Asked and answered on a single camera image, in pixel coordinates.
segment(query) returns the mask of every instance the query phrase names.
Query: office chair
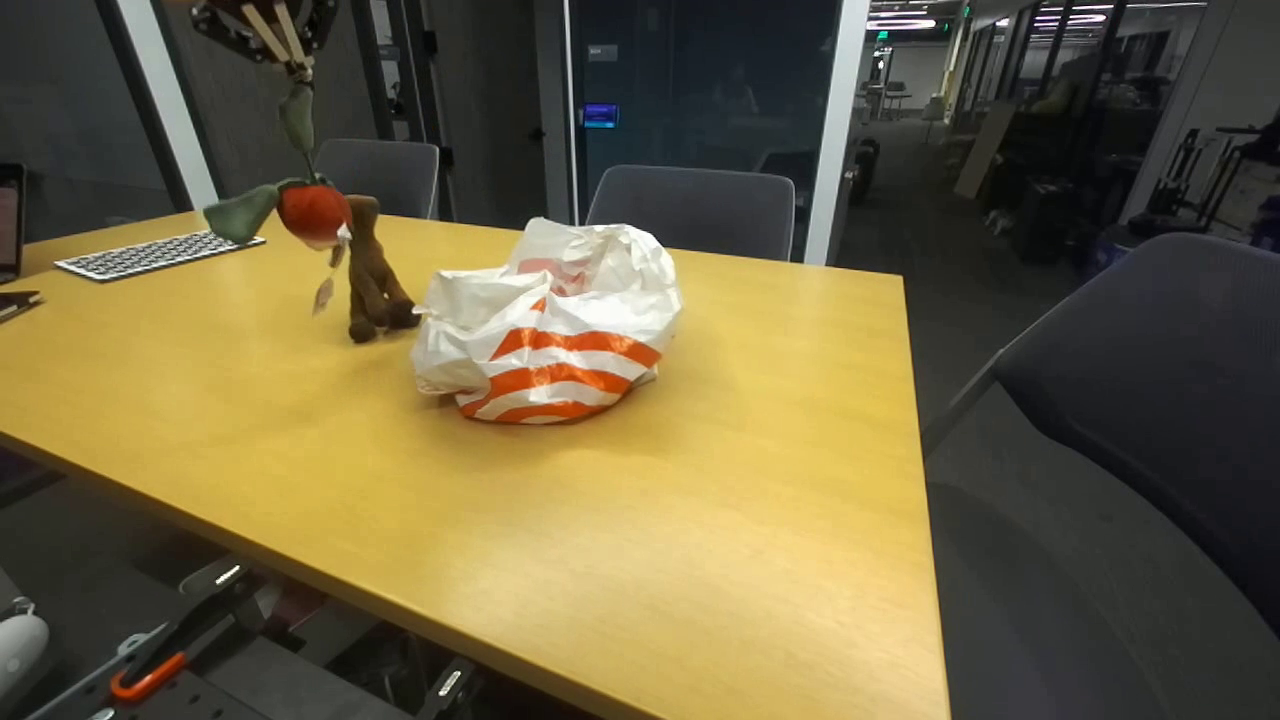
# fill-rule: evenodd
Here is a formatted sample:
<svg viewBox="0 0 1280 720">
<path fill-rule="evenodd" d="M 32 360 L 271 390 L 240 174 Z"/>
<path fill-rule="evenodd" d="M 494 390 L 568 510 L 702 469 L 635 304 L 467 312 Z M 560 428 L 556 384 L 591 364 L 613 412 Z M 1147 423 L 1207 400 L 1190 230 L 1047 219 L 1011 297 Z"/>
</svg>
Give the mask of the office chair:
<svg viewBox="0 0 1280 720">
<path fill-rule="evenodd" d="M 379 198 L 393 217 L 436 217 L 441 147 L 415 141 L 322 141 L 315 166 L 345 193 Z"/>
<path fill-rule="evenodd" d="M 1158 237 L 999 347 L 993 387 L 1190 536 L 1280 636 L 1280 257 Z"/>
<path fill-rule="evenodd" d="M 790 261 L 795 182 L 767 173 L 616 162 L 586 222 L 635 222 L 670 249 Z"/>
</svg>

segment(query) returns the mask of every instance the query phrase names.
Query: brown toy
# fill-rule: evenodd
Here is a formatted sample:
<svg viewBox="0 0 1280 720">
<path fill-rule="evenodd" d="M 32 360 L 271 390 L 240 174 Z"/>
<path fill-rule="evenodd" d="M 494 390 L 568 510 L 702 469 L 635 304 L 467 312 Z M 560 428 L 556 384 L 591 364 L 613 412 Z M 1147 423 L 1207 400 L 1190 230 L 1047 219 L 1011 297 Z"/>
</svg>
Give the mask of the brown toy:
<svg viewBox="0 0 1280 720">
<path fill-rule="evenodd" d="M 411 301 L 404 297 L 385 244 L 374 239 L 374 198 L 372 197 L 346 197 L 352 204 L 352 345 L 374 339 L 379 329 L 415 329 Z"/>
</svg>

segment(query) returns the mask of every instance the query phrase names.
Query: gray office chair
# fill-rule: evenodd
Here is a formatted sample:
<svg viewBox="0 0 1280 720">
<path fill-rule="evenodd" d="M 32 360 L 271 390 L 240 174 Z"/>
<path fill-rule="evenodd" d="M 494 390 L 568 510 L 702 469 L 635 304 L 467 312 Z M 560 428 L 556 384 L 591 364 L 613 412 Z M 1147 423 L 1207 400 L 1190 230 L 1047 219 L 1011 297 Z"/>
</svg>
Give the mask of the gray office chair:
<svg viewBox="0 0 1280 720">
<path fill-rule="evenodd" d="M 795 182 L 767 173 L 616 162 L 586 222 L 635 222 L 670 249 L 790 261 Z"/>
<path fill-rule="evenodd" d="M 441 147 L 415 141 L 322 141 L 315 166 L 345 193 L 379 198 L 393 217 L 436 217 Z"/>
<path fill-rule="evenodd" d="M 1280 636 L 1274 312 L 1280 257 L 1213 237 L 1158 237 L 999 347 L 928 423 L 928 446 L 935 446 L 947 428 L 955 428 L 964 412 L 993 384 L 999 384 L 1047 438 L 1122 478 L 1186 539 L 1194 539 Z M 999 532 L 999 549 L 973 544 L 973 536 L 993 536 L 989 523 L 996 510 L 974 509 L 974 501 L 955 489 L 932 493 L 935 509 L 945 509 L 945 523 L 964 523 L 958 550 L 989 549 L 1017 555 L 1019 544 L 1031 550 L 1031 536 L 1019 539 L 1017 532 Z M 1022 600 L 1006 611 L 1040 619 L 1059 611 L 1047 623 L 1069 630 L 1056 630 L 1056 641 L 1040 648 L 1087 642 L 1078 627 L 1091 627 L 1091 648 L 1102 648 L 1111 668 L 1122 668 L 1122 642 L 1108 642 L 1111 627 L 1091 623 L 1091 608 L 1063 608 L 1063 593 L 1006 593 L 1022 593 Z M 1011 648 L 1003 656 L 1019 656 L 1019 663 L 1042 659 L 1063 668 L 1059 656 L 1035 656 L 1031 648 Z M 1137 710 L 1137 695 L 1142 695 L 1139 668 L 1122 671 L 1137 679 L 1116 682 L 1118 671 L 1108 671 L 1111 686 L 1085 695 L 1102 701 L 1100 708 L 1131 702 L 1129 710 L 1111 716 L 1147 716 Z"/>
</svg>

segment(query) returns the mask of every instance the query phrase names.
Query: plastic bag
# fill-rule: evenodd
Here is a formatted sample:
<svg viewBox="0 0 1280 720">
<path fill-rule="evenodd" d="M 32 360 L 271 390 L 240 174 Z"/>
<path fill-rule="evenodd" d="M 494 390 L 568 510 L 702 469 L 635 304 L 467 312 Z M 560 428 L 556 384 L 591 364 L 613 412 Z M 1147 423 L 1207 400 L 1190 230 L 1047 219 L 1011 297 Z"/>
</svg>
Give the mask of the plastic bag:
<svg viewBox="0 0 1280 720">
<path fill-rule="evenodd" d="M 619 402 L 670 345 L 670 257 L 641 227 L 526 219 L 486 273 L 436 273 L 411 347 L 424 394 L 471 418 L 564 423 Z"/>
</svg>

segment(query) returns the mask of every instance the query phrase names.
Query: floor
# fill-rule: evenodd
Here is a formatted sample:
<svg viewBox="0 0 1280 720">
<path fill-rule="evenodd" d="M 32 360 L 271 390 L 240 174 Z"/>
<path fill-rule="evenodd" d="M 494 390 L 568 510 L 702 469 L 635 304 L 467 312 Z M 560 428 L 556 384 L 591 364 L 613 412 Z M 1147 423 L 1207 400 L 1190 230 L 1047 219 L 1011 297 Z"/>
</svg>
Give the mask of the floor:
<svg viewBox="0 0 1280 720">
<path fill-rule="evenodd" d="M 955 198 L 945 129 L 880 120 L 880 162 L 835 265 L 909 277 L 920 407 L 1078 289 L 1019 265 Z M 1040 438 L 993 390 L 928 456 L 955 716 L 1280 716 L 1280 641 L 1129 489 Z"/>
</svg>

